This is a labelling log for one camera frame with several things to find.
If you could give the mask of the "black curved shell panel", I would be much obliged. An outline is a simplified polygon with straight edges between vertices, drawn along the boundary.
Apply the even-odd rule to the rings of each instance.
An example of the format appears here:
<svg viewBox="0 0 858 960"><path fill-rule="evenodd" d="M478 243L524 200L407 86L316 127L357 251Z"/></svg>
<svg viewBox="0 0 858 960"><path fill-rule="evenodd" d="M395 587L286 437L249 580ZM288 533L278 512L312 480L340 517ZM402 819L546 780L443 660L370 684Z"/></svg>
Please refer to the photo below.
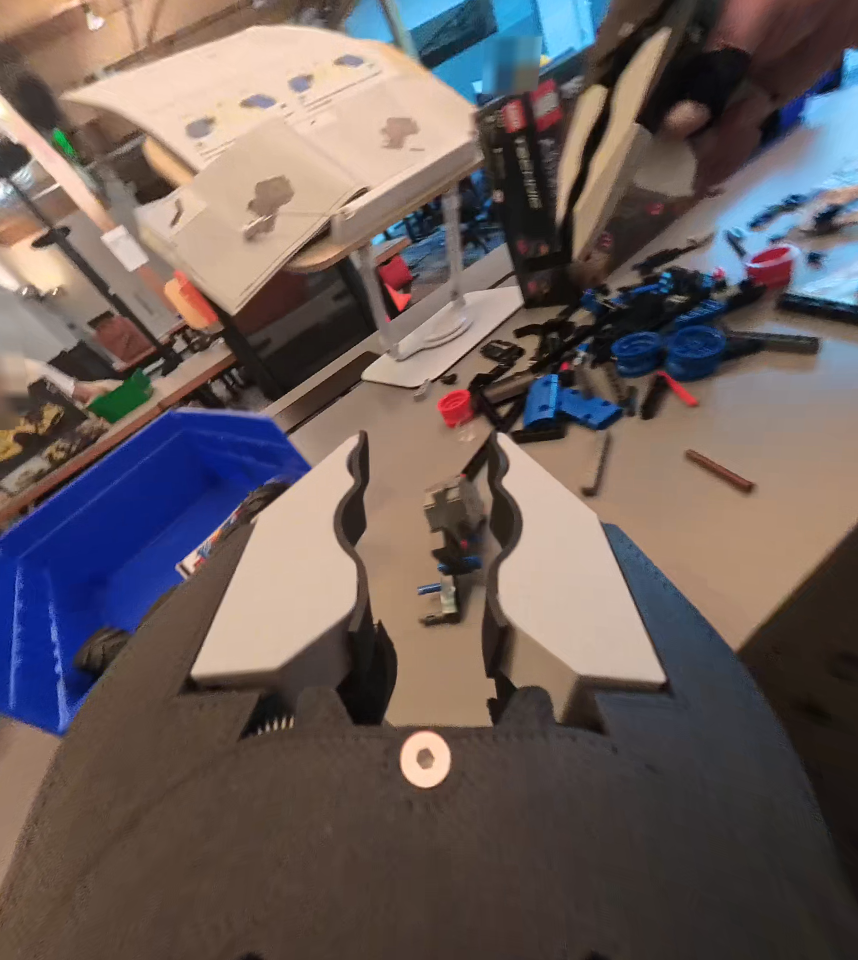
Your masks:
<svg viewBox="0 0 858 960"><path fill-rule="evenodd" d="M472 391L473 406L480 411L483 408L497 408L503 404L515 402L525 397L532 385L541 375L526 370L492 381Z"/></svg>

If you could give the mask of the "blue angled shell panel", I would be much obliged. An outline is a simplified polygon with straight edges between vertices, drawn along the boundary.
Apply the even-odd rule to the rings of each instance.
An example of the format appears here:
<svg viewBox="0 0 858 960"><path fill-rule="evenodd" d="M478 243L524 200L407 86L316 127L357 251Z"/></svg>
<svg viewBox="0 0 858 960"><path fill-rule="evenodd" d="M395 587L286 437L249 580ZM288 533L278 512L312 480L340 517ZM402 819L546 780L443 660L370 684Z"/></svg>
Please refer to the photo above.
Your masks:
<svg viewBox="0 0 858 960"><path fill-rule="evenodd" d="M568 421L592 431L605 431L623 416L623 408L600 397L586 397L576 389L562 389L557 412Z"/></svg>

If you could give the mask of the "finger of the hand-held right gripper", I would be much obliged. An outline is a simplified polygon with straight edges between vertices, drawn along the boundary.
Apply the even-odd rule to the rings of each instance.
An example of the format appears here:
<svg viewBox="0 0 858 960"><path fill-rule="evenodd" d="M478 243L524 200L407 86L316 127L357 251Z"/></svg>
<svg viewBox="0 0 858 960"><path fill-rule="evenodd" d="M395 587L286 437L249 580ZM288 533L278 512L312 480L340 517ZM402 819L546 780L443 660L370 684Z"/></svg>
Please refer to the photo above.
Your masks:
<svg viewBox="0 0 858 960"><path fill-rule="evenodd" d="M609 89L595 83L586 87L572 103L566 134L556 168L555 224L561 226L582 169L590 137L609 99Z"/></svg>
<svg viewBox="0 0 858 960"><path fill-rule="evenodd" d="M608 99L589 138L570 199L570 258L585 260L627 188L632 164L652 138L639 121L675 51L672 27L637 27L595 65L586 86Z"/></svg>

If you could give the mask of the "printed toy set box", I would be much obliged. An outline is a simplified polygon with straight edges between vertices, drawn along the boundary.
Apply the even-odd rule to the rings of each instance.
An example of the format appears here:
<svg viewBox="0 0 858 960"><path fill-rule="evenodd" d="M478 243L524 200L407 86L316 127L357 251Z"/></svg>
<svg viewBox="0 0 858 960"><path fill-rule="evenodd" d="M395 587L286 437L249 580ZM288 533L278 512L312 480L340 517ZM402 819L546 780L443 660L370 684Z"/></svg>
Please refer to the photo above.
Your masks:
<svg viewBox="0 0 858 960"><path fill-rule="evenodd" d="M565 134L579 78L491 100L477 113L493 207L523 303L566 306L638 255L690 210L695 199L673 198L631 184L590 252L570 265L556 225L556 188Z"/></svg>

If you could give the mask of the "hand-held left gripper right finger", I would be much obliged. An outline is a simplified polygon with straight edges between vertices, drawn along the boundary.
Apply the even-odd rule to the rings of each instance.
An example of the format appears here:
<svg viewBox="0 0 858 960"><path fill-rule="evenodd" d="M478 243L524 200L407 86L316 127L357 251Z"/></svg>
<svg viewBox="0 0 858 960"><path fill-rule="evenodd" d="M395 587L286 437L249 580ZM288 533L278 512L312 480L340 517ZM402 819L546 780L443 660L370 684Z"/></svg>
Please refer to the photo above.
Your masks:
<svg viewBox="0 0 858 960"><path fill-rule="evenodd" d="M505 434L487 444L483 668L498 720L539 688L556 721L597 721L595 694L662 693L667 676L598 515Z"/></svg>

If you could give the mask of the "grey pull-back motor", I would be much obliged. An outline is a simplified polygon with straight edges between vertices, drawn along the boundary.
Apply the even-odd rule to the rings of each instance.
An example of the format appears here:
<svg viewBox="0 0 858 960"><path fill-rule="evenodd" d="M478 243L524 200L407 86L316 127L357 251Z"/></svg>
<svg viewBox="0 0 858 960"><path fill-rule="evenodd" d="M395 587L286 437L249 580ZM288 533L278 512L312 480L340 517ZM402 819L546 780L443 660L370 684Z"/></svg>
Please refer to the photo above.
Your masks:
<svg viewBox="0 0 858 960"><path fill-rule="evenodd" d="M467 539L486 518L475 481L461 473L427 487L422 509L431 533L447 533L456 539Z"/></svg>

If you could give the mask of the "brown axle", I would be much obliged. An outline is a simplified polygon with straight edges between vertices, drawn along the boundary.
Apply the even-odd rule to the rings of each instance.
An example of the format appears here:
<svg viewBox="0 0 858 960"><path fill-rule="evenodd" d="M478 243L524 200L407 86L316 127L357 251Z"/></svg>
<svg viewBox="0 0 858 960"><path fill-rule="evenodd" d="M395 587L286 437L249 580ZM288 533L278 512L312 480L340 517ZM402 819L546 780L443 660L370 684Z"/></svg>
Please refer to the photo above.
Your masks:
<svg viewBox="0 0 858 960"><path fill-rule="evenodd" d="M741 476L735 471L724 466L722 463L711 459L709 456L695 449L687 448L683 451L683 457L686 461L703 470L705 473L710 474L716 479L722 481L724 484L735 489L740 494L750 495L757 487L754 481Z"/></svg>

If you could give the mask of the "dark grey beam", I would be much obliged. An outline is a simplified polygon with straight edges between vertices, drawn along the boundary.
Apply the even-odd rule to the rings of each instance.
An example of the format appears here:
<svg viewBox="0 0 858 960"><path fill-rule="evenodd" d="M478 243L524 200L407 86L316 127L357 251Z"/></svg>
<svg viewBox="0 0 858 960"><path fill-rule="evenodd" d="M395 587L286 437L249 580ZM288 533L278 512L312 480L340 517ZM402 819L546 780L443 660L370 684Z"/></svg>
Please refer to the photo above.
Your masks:
<svg viewBox="0 0 858 960"><path fill-rule="evenodd" d="M592 441L588 471L580 487L580 493L585 498L595 498L601 491L613 447L613 439L612 433L605 431L598 433Z"/></svg>

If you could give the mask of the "black rubber tyre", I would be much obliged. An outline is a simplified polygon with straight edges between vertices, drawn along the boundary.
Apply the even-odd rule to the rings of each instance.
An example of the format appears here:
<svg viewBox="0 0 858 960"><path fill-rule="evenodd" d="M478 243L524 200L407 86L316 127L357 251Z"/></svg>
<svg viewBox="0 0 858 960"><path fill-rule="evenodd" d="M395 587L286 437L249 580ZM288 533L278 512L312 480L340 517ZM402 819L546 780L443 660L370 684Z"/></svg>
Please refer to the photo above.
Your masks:
<svg viewBox="0 0 858 960"><path fill-rule="evenodd" d="M129 631L115 627L94 631L75 652L74 668L95 678L102 676L131 638Z"/></svg>
<svg viewBox="0 0 858 960"><path fill-rule="evenodd" d="M277 501L290 487L289 482L279 479L258 486L233 511L230 525L239 526L252 523L260 513Z"/></svg>

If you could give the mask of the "pile of loose building parts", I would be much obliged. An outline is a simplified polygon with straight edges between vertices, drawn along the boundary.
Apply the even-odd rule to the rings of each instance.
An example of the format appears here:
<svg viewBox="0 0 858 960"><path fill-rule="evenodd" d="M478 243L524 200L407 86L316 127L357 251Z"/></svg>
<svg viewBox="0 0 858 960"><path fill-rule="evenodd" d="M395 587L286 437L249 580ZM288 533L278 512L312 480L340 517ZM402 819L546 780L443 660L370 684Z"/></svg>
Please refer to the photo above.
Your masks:
<svg viewBox="0 0 858 960"><path fill-rule="evenodd" d="M766 293L762 286L747 278L737 284L728 282L723 271L712 274L691 270L656 260L642 282L613 292L606 287L591 289L583 294L579 307L586 312L586 320L572 320L574 307L564 308L543 323L520 327L517 339L536 335L538 350L530 365L518 372L558 375L559 390L572 388L584 397L600 398L623 408L623 415L637 411L650 419L660 409L663 396L669 392L660 371L664 371L664 356L660 367L639 378L621 377L611 356L611 346L617 339L631 333L653 331L668 338L677 330L704 325L723 332L732 329L727 318L744 308L758 303ZM725 349L725 365L744 357L767 353L753 352L741 355ZM495 380L511 376L510 367L497 366L474 378L471 391ZM507 433L521 422L525 396L497 408L483 408L475 415L485 417L499 432Z"/></svg>

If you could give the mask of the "grey long beam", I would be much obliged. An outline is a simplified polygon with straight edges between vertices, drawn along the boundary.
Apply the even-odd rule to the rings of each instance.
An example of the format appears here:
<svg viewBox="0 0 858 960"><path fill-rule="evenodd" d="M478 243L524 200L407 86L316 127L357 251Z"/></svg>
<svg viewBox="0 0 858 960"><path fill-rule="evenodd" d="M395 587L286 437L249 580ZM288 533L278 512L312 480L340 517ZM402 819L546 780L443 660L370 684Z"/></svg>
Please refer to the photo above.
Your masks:
<svg viewBox="0 0 858 960"><path fill-rule="evenodd" d="M814 356L822 347L819 337L766 331L729 330L725 333L725 341L728 350L741 355L768 352Z"/></svg>

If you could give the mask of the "blue curved shell panel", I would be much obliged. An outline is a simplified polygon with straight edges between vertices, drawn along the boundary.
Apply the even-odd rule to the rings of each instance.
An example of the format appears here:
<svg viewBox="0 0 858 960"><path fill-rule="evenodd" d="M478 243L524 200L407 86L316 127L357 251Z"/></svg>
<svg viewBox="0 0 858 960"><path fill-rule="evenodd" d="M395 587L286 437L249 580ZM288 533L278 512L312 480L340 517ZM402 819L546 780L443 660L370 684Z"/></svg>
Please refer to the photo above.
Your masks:
<svg viewBox="0 0 858 960"><path fill-rule="evenodd" d="M559 410L559 376L549 373L533 380L523 409L523 429L543 431L555 428L558 425Z"/></svg>

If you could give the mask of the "printed sticker sheet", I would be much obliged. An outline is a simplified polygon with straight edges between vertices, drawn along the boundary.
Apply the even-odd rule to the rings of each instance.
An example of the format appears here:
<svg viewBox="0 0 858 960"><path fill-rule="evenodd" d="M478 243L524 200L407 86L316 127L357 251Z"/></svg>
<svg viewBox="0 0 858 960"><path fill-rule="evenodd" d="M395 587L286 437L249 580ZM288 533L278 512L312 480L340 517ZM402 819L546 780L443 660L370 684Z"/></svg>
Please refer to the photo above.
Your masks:
<svg viewBox="0 0 858 960"><path fill-rule="evenodd" d="M198 546L195 546L176 565L175 571L183 582L190 580L207 562L222 549L223 544L236 531L251 525L250 520L241 519L240 515L232 514L209 534Z"/></svg>

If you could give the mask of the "blue wheel hub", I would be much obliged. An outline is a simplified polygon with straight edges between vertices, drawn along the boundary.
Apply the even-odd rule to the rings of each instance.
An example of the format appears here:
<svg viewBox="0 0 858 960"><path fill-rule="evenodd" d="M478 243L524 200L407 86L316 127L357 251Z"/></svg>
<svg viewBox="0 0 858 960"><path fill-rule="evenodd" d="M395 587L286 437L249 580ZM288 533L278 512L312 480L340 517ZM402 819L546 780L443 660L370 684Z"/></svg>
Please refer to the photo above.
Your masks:
<svg viewBox="0 0 858 960"><path fill-rule="evenodd" d="M666 342L663 370L679 382L710 378L723 363L727 346L727 336L713 326L681 328Z"/></svg>
<svg viewBox="0 0 858 960"><path fill-rule="evenodd" d="M610 356L621 378L642 378L663 363L665 338L654 331L627 334L610 347Z"/></svg>

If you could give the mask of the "large clear bag of pins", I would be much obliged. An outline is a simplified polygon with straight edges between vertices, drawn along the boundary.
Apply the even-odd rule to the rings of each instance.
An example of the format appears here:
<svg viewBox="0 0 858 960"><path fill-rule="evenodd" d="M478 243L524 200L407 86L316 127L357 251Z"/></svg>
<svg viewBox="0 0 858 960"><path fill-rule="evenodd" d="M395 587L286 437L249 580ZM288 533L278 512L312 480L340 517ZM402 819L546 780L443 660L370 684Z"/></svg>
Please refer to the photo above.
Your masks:
<svg viewBox="0 0 858 960"><path fill-rule="evenodd" d="M752 234L771 242L820 238L858 227L858 162L807 191L784 195L759 209L746 222Z"/></svg>

